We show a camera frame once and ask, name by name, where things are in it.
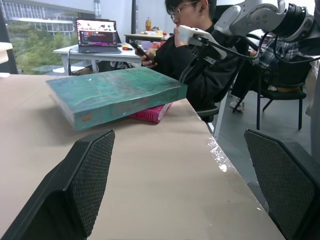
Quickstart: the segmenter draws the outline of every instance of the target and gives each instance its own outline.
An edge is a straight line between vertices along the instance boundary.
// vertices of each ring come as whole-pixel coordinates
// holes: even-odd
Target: black hair
[[[192,3],[192,5],[195,7],[198,2],[201,0],[196,0],[196,2]],[[173,14],[176,10],[176,8],[182,4],[183,2],[190,3],[193,2],[193,0],[165,0],[165,8],[166,12],[168,14]],[[216,12],[216,6],[217,6],[217,0],[208,0],[209,3],[209,16],[213,20]]]

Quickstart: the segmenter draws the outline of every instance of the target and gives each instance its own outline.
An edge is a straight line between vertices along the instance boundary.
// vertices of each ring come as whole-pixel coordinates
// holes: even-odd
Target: green book
[[[172,103],[187,95],[185,84],[146,67],[48,80],[47,84],[76,130]]]

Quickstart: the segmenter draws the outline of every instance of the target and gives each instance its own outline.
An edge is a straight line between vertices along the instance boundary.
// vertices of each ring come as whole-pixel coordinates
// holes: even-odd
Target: pink book
[[[129,115],[130,118],[148,121],[154,124],[160,123],[167,110],[171,107],[172,103],[161,106],[152,107],[134,114]]]

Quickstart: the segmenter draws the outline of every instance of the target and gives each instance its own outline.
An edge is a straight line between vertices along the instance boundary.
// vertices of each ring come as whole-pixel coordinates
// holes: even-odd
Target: tree
[[[61,56],[53,53],[53,50],[78,42],[75,32],[71,39],[60,32],[53,36],[45,30],[37,30],[27,22],[12,21],[7,29],[17,68],[23,70],[25,74],[43,74],[35,68],[45,65],[61,66]]]

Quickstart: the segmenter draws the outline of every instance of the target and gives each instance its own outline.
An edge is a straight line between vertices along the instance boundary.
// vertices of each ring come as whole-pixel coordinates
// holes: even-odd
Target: smartphone
[[[131,42],[130,44],[131,44],[131,46],[132,46],[134,49],[137,50],[137,52],[138,52],[138,54],[139,54],[140,56],[146,56],[146,59],[145,59],[146,61],[150,61],[150,60],[151,60],[151,59],[149,58],[148,54],[146,54],[146,52],[143,51],[143,50],[141,49],[141,47],[139,47],[138,44],[136,44],[134,41]]]

